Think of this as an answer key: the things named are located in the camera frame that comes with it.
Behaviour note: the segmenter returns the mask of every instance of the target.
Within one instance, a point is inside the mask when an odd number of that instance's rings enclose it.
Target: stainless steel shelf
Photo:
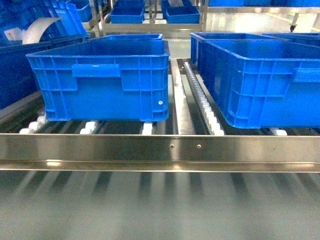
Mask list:
[[[318,14],[320,7],[208,7],[215,14]]]
[[[0,111],[0,170],[320,173],[319,129],[275,136],[271,129],[233,128],[199,80],[226,134],[210,135],[184,69],[188,61],[171,59],[170,118],[155,123],[153,135],[141,135],[139,121],[100,121],[92,135],[79,134],[84,121],[17,134],[43,108],[39,93]]]

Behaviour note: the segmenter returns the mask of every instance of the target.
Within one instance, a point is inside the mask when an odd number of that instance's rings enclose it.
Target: crate handle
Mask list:
[[[294,68],[294,83],[320,83],[320,68]]]
[[[75,78],[120,78],[119,64],[73,64]]]

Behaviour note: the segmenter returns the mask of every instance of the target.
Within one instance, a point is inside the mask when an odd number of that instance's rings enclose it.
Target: shelving rack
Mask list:
[[[297,26],[299,14],[320,14],[320,7],[211,7],[209,0],[197,0],[195,5],[199,7],[201,12],[199,24],[155,24],[157,14],[160,13],[161,1],[146,1],[146,10],[149,13],[149,24],[112,24],[105,23],[101,20],[101,28],[99,28],[99,21],[92,23],[96,37],[105,36],[108,33],[192,33],[192,32],[206,32],[208,14],[295,14],[290,30],[293,31]],[[110,0],[110,5],[113,6],[113,0]],[[101,19],[97,16],[95,9],[92,9],[92,19]]]

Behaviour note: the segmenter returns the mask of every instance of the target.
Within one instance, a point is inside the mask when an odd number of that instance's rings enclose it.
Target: plastic crate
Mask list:
[[[178,6],[166,9],[168,24],[198,24],[200,12],[196,6]]]
[[[18,27],[22,30],[28,29],[38,18],[62,18],[48,27],[41,37],[42,41],[87,33],[74,4],[53,0],[26,0],[12,2],[6,9],[16,16]]]
[[[87,41],[91,37],[90,34],[80,34],[75,36],[61,37],[51,40],[51,49],[60,48],[72,44],[79,44]]]
[[[320,35],[318,33],[264,33],[266,36],[287,39],[297,44],[307,44],[320,47]]]
[[[205,44],[203,77],[231,126],[320,127],[320,47],[281,40]]]
[[[270,6],[271,0],[244,0],[245,6]]]
[[[286,0],[271,0],[271,6],[285,7],[286,6]]]
[[[115,7],[110,13],[110,19],[113,24],[142,24],[144,13],[145,9],[140,7]]]
[[[37,90],[34,73],[26,54],[47,50],[50,43],[21,43],[0,42],[0,110]]]
[[[286,7],[320,7],[320,0],[286,0]]]
[[[209,0],[209,7],[243,7],[244,4],[245,0]]]
[[[250,33],[220,33],[220,32],[195,32],[191,33],[191,61],[197,66],[200,74],[203,73],[205,65],[202,64],[203,48],[206,46],[203,43],[218,39],[270,39],[271,36],[263,36]]]
[[[162,40],[162,34],[119,34],[99,37],[95,40]]]
[[[144,0],[118,0],[114,8],[145,8]]]
[[[100,40],[28,54],[53,121],[168,118],[169,48],[161,40]]]
[[[192,3],[190,0],[182,0],[182,3],[184,6],[192,6]],[[163,19],[167,19],[167,9],[168,8],[171,8],[169,1],[162,0],[161,1],[161,12],[163,15]]]
[[[92,19],[92,13],[89,1],[87,0],[70,0],[68,4],[74,4],[78,11],[81,22],[86,23]]]

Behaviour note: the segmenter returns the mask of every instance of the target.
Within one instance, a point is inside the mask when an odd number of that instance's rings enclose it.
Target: conveyor lane divider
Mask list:
[[[179,135],[195,135],[196,130],[191,118],[186,92],[182,83],[178,61],[170,59],[175,105],[175,120]]]
[[[210,135],[216,135],[216,136],[225,135],[226,133],[218,117],[213,112],[213,109],[211,108],[210,103],[208,102],[208,99],[201,85],[199,84],[199,80],[197,76],[192,71],[190,64],[188,62],[185,62],[183,65],[186,72],[186,76],[188,78],[191,89],[193,91],[194,98],[196,100],[196,103],[198,104],[198,107],[200,108],[201,114],[203,116],[204,122],[206,124],[206,127]]]

